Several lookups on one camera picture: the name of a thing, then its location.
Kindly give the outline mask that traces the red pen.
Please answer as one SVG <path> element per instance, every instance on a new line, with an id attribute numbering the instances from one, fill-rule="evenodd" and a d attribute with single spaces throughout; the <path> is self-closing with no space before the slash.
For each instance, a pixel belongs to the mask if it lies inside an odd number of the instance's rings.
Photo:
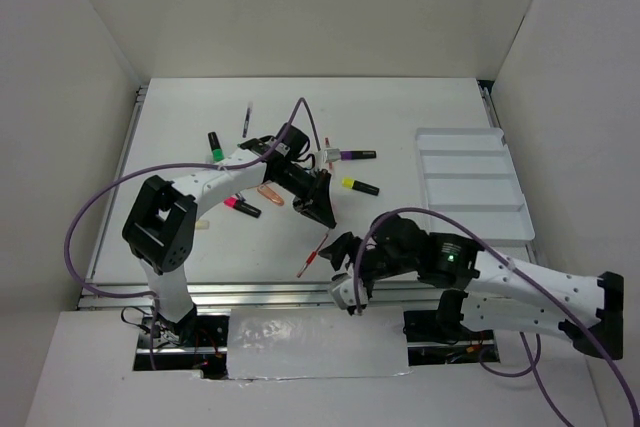
<path id="1" fill-rule="evenodd" d="M 311 251 L 311 253 L 308 255 L 308 257 L 306 258 L 304 264 L 302 265 L 302 267 L 300 268 L 300 270 L 296 273 L 296 277 L 297 278 L 301 278 L 304 273 L 306 272 L 306 270 L 309 268 L 309 266 L 314 262 L 316 256 L 318 255 L 319 251 L 322 249 L 322 247 L 324 246 L 324 244 L 326 243 L 326 241 L 328 240 L 328 237 L 331 233 L 331 229 L 328 229 L 322 236 L 321 240 L 319 241 L 318 245 Z"/>

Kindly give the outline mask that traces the blue purple pen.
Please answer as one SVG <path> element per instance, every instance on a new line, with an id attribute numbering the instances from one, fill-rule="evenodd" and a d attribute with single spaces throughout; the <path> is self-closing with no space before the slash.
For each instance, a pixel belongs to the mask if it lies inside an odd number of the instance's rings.
<path id="1" fill-rule="evenodd" d="M 242 138 L 245 139 L 248 137 L 250 121 L 253 111 L 253 102 L 249 101 L 247 104 L 244 121 L 243 121 L 243 129 L 242 129 Z"/>

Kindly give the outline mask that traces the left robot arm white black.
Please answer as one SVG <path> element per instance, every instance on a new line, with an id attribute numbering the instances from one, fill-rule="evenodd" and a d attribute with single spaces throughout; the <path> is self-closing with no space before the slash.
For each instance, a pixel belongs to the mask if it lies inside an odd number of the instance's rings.
<path id="1" fill-rule="evenodd" d="M 294 196 L 296 212 L 328 229 L 336 227 L 330 201 L 331 174 L 305 170 L 297 159 L 306 134 L 282 126 L 275 137 L 249 139 L 228 158 L 173 180 L 147 178 L 124 224 L 122 237 L 139 259 L 156 294 L 153 313 L 163 336 L 176 346 L 197 334 L 197 308 L 188 292 L 184 264 L 194 242 L 196 222 L 232 195 L 275 183 Z"/>

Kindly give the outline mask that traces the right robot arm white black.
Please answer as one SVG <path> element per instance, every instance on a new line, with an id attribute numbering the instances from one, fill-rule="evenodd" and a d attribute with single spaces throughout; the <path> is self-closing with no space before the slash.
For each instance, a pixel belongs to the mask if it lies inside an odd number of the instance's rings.
<path id="1" fill-rule="evenodd" d="M 586 356 L 622 358 L 621 275 L 558 272 L 469 237 L 428 233 L 397 214 L 373 228 L 368 239 L 347 232 L 319 252 L 335 271 L 330 295 L 349 314 L 366 308 L 377 282 L 414 273 L 441 292 L 419 334 L 458 340 L 489 330 L 529 332 L 567 340 Z"/>

